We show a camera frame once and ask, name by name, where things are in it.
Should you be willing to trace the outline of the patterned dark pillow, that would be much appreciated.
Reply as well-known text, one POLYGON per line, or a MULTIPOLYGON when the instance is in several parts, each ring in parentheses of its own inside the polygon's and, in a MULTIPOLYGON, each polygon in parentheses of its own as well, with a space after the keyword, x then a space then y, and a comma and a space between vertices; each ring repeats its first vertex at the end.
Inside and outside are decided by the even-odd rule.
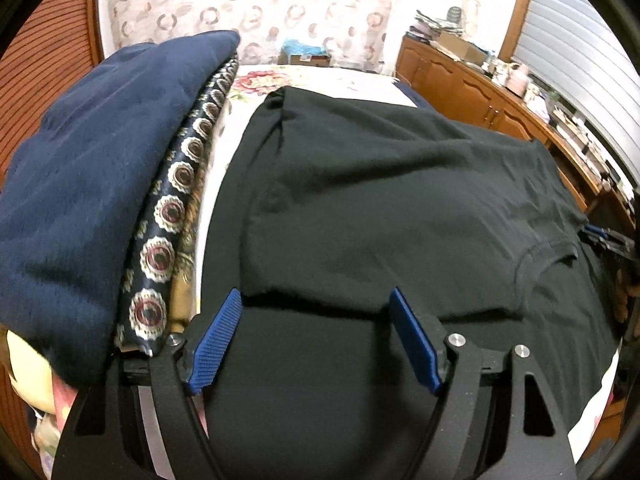
POLYGON ((239 68, 232 55, 209 77, 171 138, 130 240, 115 346, 155 356, 195 315, 195 244, 205 171, 239 68))

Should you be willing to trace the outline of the yellow plush toy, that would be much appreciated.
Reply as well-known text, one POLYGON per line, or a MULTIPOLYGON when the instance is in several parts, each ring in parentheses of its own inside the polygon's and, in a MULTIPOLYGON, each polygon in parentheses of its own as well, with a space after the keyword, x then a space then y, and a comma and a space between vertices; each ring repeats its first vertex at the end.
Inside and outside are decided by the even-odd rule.
POLYGON ((53 378, 49 362, 10 330, 6 333, 6 346, 10 382, 14 391, 32 408, 53 414, 53 378))

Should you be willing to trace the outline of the cardboard box on cabinet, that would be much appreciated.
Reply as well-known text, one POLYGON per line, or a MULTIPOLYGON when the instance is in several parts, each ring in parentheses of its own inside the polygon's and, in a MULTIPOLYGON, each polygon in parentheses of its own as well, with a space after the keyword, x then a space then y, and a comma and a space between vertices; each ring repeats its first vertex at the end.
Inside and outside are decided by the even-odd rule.
POLYGON ((485 51, 451 32, 441 32, 436 39, 436 44, 440 50, 452 54, 454 58, 478 66, 481 66, 487 58, 485 51))

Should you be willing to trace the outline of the navy blue folded blanket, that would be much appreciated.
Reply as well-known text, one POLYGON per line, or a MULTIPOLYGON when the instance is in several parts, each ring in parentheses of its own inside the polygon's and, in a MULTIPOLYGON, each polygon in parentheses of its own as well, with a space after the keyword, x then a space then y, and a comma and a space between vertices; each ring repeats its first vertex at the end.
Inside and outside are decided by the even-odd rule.
POLYGON ((1 322, 67 385, 90 385, 113 341, 130 238, 169 142, 232 30, 116 51, 15 152, 1 191, 1 322))

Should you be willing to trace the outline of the wooden side cabinet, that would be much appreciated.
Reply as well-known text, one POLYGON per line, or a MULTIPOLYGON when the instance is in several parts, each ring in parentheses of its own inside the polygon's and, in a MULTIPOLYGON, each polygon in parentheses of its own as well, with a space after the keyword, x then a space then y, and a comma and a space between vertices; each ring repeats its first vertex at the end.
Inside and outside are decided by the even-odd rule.
POLYGON ((509 90, 455 61, 434 47, 405 36, 396 75, 440 114, 466 124, 498 131, 521 140, 538 140, 559 166, 561 178, 588 216, 605 224, 634 225, 631 206, 620 192, 590 169, 570 141, 529 110, 509 90))

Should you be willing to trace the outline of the grey window blind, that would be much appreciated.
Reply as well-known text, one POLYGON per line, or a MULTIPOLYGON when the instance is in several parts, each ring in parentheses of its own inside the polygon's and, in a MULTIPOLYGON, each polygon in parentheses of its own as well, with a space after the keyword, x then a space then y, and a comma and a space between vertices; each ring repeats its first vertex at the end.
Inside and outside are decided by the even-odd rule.
POLYGON ((588 0, 529 0, 514 58, 559 91, 639 177, 639 75, 588 0))

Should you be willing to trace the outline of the wooden louvered wardrobe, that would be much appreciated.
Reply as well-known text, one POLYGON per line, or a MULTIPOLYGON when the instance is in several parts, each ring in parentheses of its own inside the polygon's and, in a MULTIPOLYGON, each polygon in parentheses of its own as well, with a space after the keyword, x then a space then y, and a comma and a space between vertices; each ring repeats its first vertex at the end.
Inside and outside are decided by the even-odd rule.
POLYGON ((43 0, 1 58, 1 173, 44 112, 104 59, 98 0, 43 0))

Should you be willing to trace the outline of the black printed t-shirt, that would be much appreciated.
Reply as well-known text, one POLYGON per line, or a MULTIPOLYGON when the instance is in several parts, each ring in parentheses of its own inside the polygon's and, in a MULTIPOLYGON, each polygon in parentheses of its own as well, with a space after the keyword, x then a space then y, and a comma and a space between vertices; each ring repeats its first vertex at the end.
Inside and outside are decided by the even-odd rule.
POLYGON ((202 308, 243 310, 213 385, 227 479, 403 479, 434 428, 388 315, 529 348, 582 455, 615 367, 615 275, 536 141, 429 108, 285 87, 240 131, 206 238, 202 308))

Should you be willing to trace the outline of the circle patterned curtain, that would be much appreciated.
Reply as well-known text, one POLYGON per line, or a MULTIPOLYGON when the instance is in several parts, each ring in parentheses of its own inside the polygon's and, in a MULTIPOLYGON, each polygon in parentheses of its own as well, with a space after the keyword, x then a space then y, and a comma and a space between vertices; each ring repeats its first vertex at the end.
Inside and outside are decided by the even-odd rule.
POLYGON ((240 36, 244 64, 279 61, 297 42, 333 66, 377 72, 392 0, 106 0, 115 48, 213 30, 240 36))

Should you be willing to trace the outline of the pink kettle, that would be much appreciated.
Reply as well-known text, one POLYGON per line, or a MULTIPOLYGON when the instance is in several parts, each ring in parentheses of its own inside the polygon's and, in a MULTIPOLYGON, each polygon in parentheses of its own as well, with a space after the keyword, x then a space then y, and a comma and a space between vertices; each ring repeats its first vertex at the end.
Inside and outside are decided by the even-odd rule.
POLYGON ((504 86, 514 94, 522 98, 525 96, 529 84, 529 67, 522 63, 511 63, 506 72, 504 86))

